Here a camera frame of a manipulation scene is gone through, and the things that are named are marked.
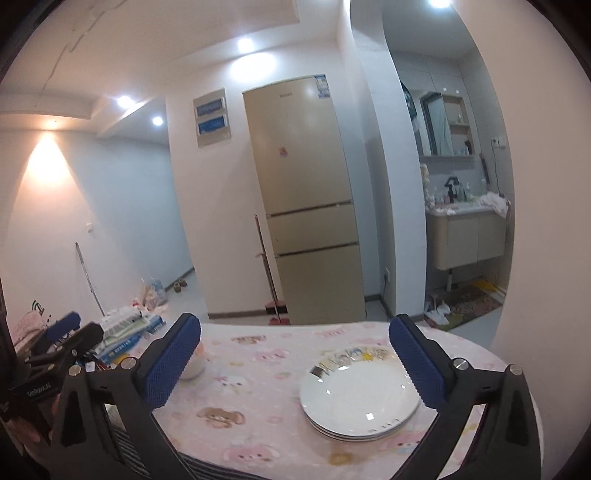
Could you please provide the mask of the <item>person's left hand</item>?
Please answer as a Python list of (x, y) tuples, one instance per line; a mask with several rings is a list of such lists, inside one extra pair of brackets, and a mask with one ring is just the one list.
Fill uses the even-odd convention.
[[(56, 395), (52, 402), (45, 401), (40, 405), (40, 411), (50, 427), (53, 426), (57, 414), (61, 395)], [(13, 440), (38, 463), (45, 463), (50, 451), (51, 441), (43, 439), (42, 434), (28, 420), (16, 418), (10, 420), (6, 427)]]

